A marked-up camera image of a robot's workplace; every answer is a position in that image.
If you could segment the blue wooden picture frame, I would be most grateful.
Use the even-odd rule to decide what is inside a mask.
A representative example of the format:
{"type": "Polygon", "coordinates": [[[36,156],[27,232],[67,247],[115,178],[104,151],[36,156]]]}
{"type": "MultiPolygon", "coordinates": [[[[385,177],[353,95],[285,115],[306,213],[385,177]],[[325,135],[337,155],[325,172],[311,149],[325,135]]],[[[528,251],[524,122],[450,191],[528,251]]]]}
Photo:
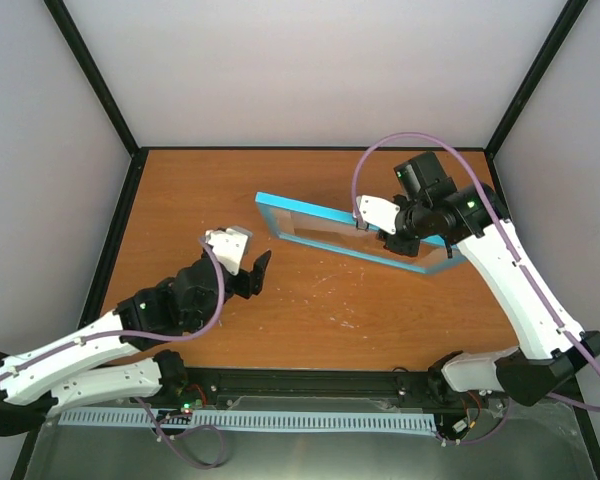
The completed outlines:
{"type": "Polygon", "coordinates": [[[358,229],[346,211],[265,192],[256,194],[255,203],[271,234],[282,240],[419,274],[433,275],[466,261],[457,247],[448,255],[436,236],[422,240],[415,257],[394,254],[377,238],[375,226],[358,229]]]}

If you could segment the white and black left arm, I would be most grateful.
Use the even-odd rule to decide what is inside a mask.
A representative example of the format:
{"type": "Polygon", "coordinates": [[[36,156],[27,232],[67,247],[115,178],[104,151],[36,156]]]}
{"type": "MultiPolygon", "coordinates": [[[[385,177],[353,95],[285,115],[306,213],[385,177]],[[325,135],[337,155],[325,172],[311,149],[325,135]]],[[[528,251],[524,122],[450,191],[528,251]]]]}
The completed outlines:
{"type": "Polygon", "coordinates": [[[121,301],[84,328],[32,351],[0,351],[0,437],[27,433],[65,410],[124,397],[181,400],[188,390],[173,351],[121,367],[111,361],[161,344],[187,342],[219,321],[233,296],[261,292],[272,253],[230,272],[209,250],[153,287],[121,301]]]}

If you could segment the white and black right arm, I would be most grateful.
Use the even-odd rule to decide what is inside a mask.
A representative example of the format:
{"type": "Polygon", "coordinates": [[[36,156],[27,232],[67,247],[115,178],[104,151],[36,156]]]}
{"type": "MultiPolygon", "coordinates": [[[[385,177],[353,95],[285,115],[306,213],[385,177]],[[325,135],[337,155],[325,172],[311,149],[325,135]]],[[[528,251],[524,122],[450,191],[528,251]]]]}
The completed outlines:
{"type": "Polygon", "coordinates": [[[432,236],[446,250],[459,250],[491,290],[518,341],[500,352],[451,355],[441,372],[452,390],[494,390],[532,406],[600,355],[600,332],[585,330],[564,309],[491,187],[473,178],[458,188],[433,152],[395,166],[394,173],[402,194],[392,200],[359,196],[363,220],[397,254],[416,255],[420,242],[432,236]]]}

